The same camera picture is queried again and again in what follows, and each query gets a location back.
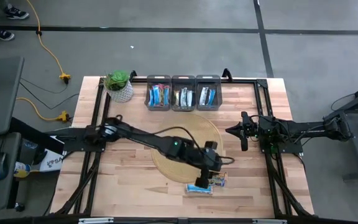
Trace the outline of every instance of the gray floor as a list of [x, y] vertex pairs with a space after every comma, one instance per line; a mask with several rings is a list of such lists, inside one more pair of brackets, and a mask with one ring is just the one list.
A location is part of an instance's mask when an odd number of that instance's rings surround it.
[[[251, 0], [32, 2], [41, 23], [48, 26], [257, 28]], [[25, 1], [13, 3], [30, 12]], [[260, 0], [260, 6], [266, 29], [358, 30], [356, 0]], [[36, 25], [31, 16], [18, 24]], [[1, 13], [0, 24], [13, 25]], [[23, 56], [24, 78], [61, 90], [58, 67], [34, 31], [15, 34], [13, 42], [0, 41], [0, 57]], [[227, 67], [235, 77], [266, 77], [258, 34], [44, 32], [42, 37], [73, 77], [60, 95], [29, 86], [51, 106], [78, 93], [83, 76], [114, 69], [134, 69], [140, 75], [197, 75], [220, 74]], [[358, 36], [267, 35], [267, 43], [274, 76], [285, 79], [295, 121], [320, 120], [334, 100], [358, 90]], [[22, 88], [18, 96], [33, 99]], [[47, 117], [62, 110], [74, 114], [75, 105], [76, 98], [54, 110], [37, 103]], [[14, 115], [42, 131], [67, 126], [40, 120], [26, 102], [17, 102]], [[358, 221], [358, 181], [342, 181], [342, 175], [358, 170], [354, 156], [347, 143], [313, 139], [305, 146], [306, 174], [317, 215]], [[56, 175], [34, 179], [22, 190], [30, 208], [20, 214], [6, 212], [6, 217], [43, 214]]]

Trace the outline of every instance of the white pot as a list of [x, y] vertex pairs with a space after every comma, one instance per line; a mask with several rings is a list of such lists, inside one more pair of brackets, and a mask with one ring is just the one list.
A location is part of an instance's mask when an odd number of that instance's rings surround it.
[[109, 93], [111, 99], [117, 103], [128, 102], [134, 94], [134, 89], [129, 80], [127, 81], [127, 85], [119, 91], [112, 91], [108, 90], [107, 88], [106, 90]]

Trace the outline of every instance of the shoe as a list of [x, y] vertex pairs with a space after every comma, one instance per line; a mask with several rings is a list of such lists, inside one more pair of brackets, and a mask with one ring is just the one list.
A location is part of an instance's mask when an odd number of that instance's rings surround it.
[[6, 8], [4, 12], [8, 19], [26, 19], [29, 16], [28, 12], [20, 11], [13, 6], [10, 9]]
[[13, 38], [15, 38], [13, 33], [0, 28], [0, 40], [8, 41], [13, 40]]

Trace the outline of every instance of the succulent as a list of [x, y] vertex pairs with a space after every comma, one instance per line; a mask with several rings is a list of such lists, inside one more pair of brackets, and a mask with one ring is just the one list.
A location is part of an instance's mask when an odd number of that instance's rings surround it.
[[106, 75], [104, 86], [111, 91], [119, 91], [127, 85], [129, 75], [126, 71], [116, 70]]

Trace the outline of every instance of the plastic bin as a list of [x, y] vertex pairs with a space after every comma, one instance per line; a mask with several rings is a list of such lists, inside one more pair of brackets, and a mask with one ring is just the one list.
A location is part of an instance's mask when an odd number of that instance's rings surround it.
[[172, 77], [171, 108], [174, 111], [193, 111], [196, 108], [196, 77]]
[[170, 96], [171, 77], [169, 75], [147, 76], [146, 100], [144, 104], [150, 111], [168, 111], [170, 109]]
[[197, 75], [196, 86], [197, 109], [217, 111], [222, 105], [221, 77], [219, 75]]

